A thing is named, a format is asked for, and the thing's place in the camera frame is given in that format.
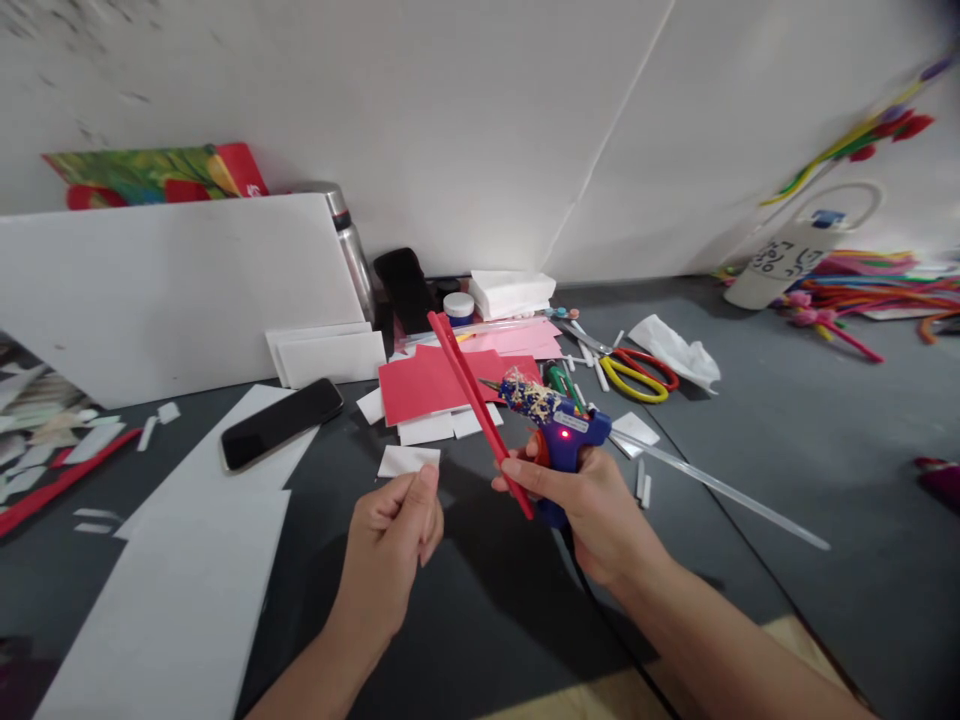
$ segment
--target yellow-handled scissors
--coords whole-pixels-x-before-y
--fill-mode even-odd
[[[614,386],[616,386],[616,388],[627,397],[638,402],[662,403],[664,400],[670,397],[671,392],[680,386],[680,378],[677,377],[677,374],[670,369],[668,365],[653,357],[653,355],[647,355],[639,350],[613,348],[609,345],[604,345],[599,340],[595,340],[570,323],[564,322],[561,323],[560,326],[570,335],[575,337],[577,340],[580,340],[584,345],[597,353],[597,362],[600,363],[600,367],[603,369],[604,374],[610,378],[610,382],[612,382]],[[666,379],[666,382],[657,380],[650,373],[644,370],[640,365],[641,362],[656,368],[657,371]],[[624,382],[623,377],[628,377],[646,385],[648,388],[653,390],[656,395],[648,395],[647,393],[642,393],[639,390],[630,387],[626,382]]]

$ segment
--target glue gun label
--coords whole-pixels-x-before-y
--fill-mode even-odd
[[[590,429],[590,423],[586,420],[581,420],[580,418],[575,418],[572,415],[567,415],[562,410],[558,410],[553,414],[554,422],[558,422],[561,425],[566,425],[572,430],[576,430],[580,433],[585,433]]]

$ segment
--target person's left hand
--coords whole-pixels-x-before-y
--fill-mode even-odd
[[[443,539],[440,471],[424,465],[357,501],[328,625],[383,652],[400,630],[417,573]]]

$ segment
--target black phone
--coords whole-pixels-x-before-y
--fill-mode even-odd
[[[427,287],[417,254],[410,248],[392,250],[374,260],[373,269],[383,282],[404,332],[430,332],[427,313],[438,309],[437,300]]]
[[[322,425],[343,410],[336,385],[321,378],[290,397],[238,422],[220,436],[227,469],[245,470],[288,440]]]

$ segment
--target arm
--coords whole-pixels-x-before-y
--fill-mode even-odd
[[[531,441],[524,454],[536,451]],[[873,717],[680,567],[607,453],[585,450],[576,474],[512,454],[503,472],[567,511],[581,567],[610,590],[710,717]],[[502,477],[494,488],[506,489]]]
[[[439,471],[424,465],[357,502],[337,599],[323,632],[247,720],[344,718],[400,630],[417,572],[443,538]]]

